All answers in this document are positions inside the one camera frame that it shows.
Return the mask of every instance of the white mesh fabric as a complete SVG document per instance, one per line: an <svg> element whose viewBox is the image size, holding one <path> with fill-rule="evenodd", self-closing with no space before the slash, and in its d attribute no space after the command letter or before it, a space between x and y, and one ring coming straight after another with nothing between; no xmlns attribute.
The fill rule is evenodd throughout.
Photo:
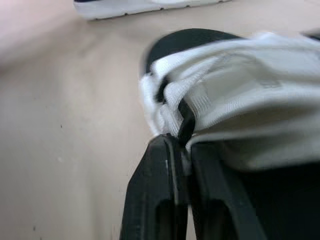
<svg viewBox="0 0 320 240"><path fill-rule="evenodd" d="M196 116L187 148L219 142L225 161L246 171L320 160L320 42L268 33L211 43L161 58L152 72L140 82L144 95L170 79L166 104L144 102L154 134L177 136L184 98Z"/></svg>

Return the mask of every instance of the shoe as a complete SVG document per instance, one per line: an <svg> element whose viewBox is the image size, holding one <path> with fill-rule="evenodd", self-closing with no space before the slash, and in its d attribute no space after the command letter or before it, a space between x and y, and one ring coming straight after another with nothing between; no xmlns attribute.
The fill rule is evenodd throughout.
<svg viewBox="0 0 320 240"><path fill-rule="evenodd" d="M74 0L74 6L82 17L95 20L227 1L229 0Z"/></svg>

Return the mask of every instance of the floor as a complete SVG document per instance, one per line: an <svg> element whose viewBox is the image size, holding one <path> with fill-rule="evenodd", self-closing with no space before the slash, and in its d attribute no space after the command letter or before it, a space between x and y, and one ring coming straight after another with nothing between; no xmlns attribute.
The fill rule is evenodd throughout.
<svg viewBox="0 0 320 240"><path fill-rule="evenodd" d="M319 12L318 0L233 0L87 22L71 0L1 1L0 239L119 238L152 137L137 82L153 41L185 28L296 36Z"/></svg>

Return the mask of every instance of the white sneaker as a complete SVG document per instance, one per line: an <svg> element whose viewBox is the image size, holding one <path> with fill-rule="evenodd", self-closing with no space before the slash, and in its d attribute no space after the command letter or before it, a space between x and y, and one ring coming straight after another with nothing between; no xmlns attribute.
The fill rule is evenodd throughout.
<svg viewBox="0 0 320 240"><path fill-rule="evenodd" d="M74 0L74 6L85 19L93 20L226 1L228 0Z"/></svg>

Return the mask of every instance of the black strap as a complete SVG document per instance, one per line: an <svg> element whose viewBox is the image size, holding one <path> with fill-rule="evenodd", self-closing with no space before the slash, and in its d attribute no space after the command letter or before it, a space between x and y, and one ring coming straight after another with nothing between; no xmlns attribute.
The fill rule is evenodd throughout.
<svg viewBox="0 0 320 240"><path fill-rule="evenodd" d="M159 87L157 94L155 95L155 100L158 103L165 104L167 101L165 99L164 91L166 86L169 84L169 77L168 75L163 78L163 81ZM187 142L192 137L192 134L195 130L196 125L196 117L194 112L191 110L189 105L186 103L184 99L182 99L179 103L178 110L183 117L182 124L180 126L178 132L178 141L182 147L184 147Z"/></svg>

